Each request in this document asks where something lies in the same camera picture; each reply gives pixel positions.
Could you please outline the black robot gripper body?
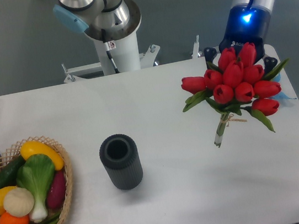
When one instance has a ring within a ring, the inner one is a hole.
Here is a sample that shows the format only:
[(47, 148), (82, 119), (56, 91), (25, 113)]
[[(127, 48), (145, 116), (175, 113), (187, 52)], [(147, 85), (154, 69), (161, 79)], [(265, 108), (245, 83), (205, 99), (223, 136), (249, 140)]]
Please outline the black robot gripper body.
[(219, 50), (234, 48), (238, 54), (245, 43), (253, 43), (256, 50), (256, 61), (265, 54), (264, 39), (268, 32), (270, 13), (259, 8), (247, 9), (245, 6), (235, 6), (229, 12), (225, 34)]

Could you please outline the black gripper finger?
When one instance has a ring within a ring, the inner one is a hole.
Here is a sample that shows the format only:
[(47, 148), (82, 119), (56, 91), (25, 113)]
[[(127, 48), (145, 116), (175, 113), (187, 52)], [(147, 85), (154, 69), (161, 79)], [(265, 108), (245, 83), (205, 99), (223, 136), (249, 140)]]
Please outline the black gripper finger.
[(206, 47), (204, 48), (204, 57), (206, 61), (206, 65), (208, 66), (208, 63), (212, 63), (215, 59), (215, 56), (217, 55), (217, 50), (215, 47)]
[(275, 66), (277, 65), (277, 61), (276, 58), (274, 57), (263, 57), (263, 62), (264, 62), (264, 74), (268, 74), (269, 72), (271, 72), (271, 70), (273, 70), (273, 68), (275, 68)]

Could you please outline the silver robot arm base joint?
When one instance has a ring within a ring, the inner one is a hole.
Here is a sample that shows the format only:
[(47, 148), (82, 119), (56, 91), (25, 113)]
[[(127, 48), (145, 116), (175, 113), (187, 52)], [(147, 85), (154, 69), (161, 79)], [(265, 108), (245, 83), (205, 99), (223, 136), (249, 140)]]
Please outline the silver robot arm base joint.
[(133, 0), (57, 0), (53, 14), (67, 29), (102, 42), (120, 40), (141, 24)]

